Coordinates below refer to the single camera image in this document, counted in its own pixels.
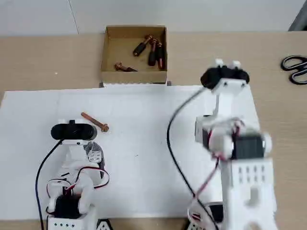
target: scissors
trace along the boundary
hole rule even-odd
[[[300,62],[297,64],[294,64],[292,66],[288,66],[286,63],[290,60],[299,60]],[[284,71],[291,71],[291,70],[297,70],[297,72],[292,73],[289,76],[290,82],[296,85],[306,85],[307,80],[296,80],[296,77],[301,76],[305,73],[307,73],[307,57],[301,56],[301,55],[291,55],[286,58],[284,58],[280,64],[280,67]]]

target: rusty screw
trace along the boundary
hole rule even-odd
[[[149,43],[152,39],[153,39],[152,35],[150,35],[150,34],[146,35],[145,40],[143,42],[139,43],[139,45],[134,49],[133,55],[135,57],[139,56],[141,54],[141,52],[143,52],[144,49],[146,48],[146,44]]]
[[[100,123],[99,121],[97,121],[96,119],[92,118],[91,116],[89,116],[85,112],[82,112],[81,116],[83,116],[86,120],[89,120],[90,122],[92,122],[93,124],[95,124],[99,128],[101,128],[101,132],[107,132],[109,130],[109,126],[107,126],[107,124]]]
[[[163,51],[161,42],[158,42],[156,52],[159,69],[163,69]]]
[[[115,63],[114,67],[115,67],[116,70],[121,70],[121,71],[124,71],[124,72],[137,72],[136,69],[133,69],[131,67],[123,66],[121,62]]]
[[[159,41],[157,39],[153,39],[150,44],[152,45],[152,49],[148,56],[148,65],[155,66],[155,48]]]

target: open cardboard box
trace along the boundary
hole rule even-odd
[[[158,62],[149,66],[150,44],[138,56],[133,50],[146,35],[153,35],[160,40],[164,48],[164,69],[160,70]],[[116,62],[136,69],[138,72],[122,72],[114,68]],[[165,83],[167,73],[167,49],[165,26],[107,26],[102,59],[102,81],[104,83]]]

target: table surface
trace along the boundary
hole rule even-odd
[[[222,58],[240,60],[250,73],[262,130],[273,138],[276,220],[281,230],[307,226],[307,106],[305,86],[280,69],[287,55],[307,55],[307,32],[169,33],[168,79],[200,84],[202,73]],[[5,90],[97,88],[103,34],[0,38],[0,98]],[[183,218],[112,219],[114,230],[182,229]],[[2,230],[39,229],[38,221],[0,221]]]

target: white sheet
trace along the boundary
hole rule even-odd
[[[111,181],[95,192],[100,218],[185,216],[191,194],[169,155],[166,127],[174,110],[199,86],[108,85],[103,89],[6,92],[0,108],[0,219],[37,219],[35,175],[56,141],[50,135],[58,119],[81,118],[87,112],[103,123],[98,133]],[[171,144],[194,189],[214,167],[205,149],[194,140],[194,122],[211,114],[215,97],[205,91],[174,121]],[[258,126],[250,88],[234,105],[236,115]],[[43,209],[46,181],[64,159],[60,146],[46,162],[39,181]],[[217,174],[201,195],[204,202],[222,199]]]

